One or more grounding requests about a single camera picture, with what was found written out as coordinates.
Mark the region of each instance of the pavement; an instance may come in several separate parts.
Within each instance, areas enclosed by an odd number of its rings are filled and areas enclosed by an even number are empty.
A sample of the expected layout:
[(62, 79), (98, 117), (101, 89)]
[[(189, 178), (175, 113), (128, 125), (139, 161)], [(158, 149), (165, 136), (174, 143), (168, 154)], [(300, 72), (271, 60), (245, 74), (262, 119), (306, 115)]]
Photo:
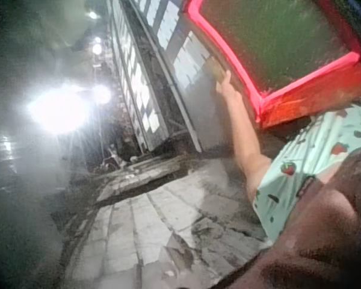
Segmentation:
[(203, 160), (183, 178), (89, 211), (62, 288), (209, 288), (268, 245), (244, 193), (232, 160)]

